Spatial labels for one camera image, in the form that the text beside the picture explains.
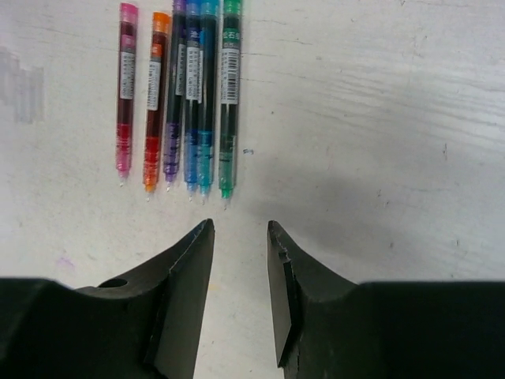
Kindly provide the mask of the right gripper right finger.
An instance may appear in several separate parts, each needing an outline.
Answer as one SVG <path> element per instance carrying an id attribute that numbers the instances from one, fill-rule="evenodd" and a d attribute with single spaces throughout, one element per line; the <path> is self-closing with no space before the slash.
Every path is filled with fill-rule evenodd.
<path id="1" fill-rule="evenodd" d="M 287 378 L 501 378 L 500 281 L 353 283 L 276 221 L 267 271 L 278 367 Z"/>

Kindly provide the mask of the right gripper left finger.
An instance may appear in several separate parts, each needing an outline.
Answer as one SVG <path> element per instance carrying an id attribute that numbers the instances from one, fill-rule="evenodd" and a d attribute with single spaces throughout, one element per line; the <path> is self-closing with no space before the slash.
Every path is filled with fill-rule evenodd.
<path id="1" fill-rule="evenodd" d="M 204 220 L 97 287 L 2 279 L 2 377 L 191 378 L 214 241 Z"/>

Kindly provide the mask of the orange red pen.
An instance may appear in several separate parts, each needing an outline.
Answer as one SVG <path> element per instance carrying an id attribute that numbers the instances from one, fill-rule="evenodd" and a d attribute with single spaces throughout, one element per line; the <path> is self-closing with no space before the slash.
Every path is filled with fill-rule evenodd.
<path id="1" fill-rule="evenodd" d="M 171 16 L 168 13 L 154 12 L 152 14 L 143 159 L 143 186 L 148 200 L 155 193 L 159 181 L 161 140 L 166 110 L 166 68 L 169 58 L 170 26 Z"/>

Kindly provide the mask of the green pen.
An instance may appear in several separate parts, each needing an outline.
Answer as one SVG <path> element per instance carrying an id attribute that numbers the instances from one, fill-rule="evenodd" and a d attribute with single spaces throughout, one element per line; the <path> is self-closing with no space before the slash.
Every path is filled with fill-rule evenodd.
<path id="1" fill-rule="evenodd" d="M 223 2 L 221 46 L 219 191 L 229 206 L 236 184 L 241 68 L 241 0 Z"/>

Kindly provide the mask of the dark blue pen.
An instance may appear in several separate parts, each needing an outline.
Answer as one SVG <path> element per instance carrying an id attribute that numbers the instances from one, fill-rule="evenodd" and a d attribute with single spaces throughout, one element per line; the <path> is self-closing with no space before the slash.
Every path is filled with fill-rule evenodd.
<path id="1" fill-rule="evenodd" d="M 181 119 L 185 91 L 185 19 L 186 1 L 173 1 L 163 150 L 163 174 L 168 190 L 177 180 L 180 162 Z"/>

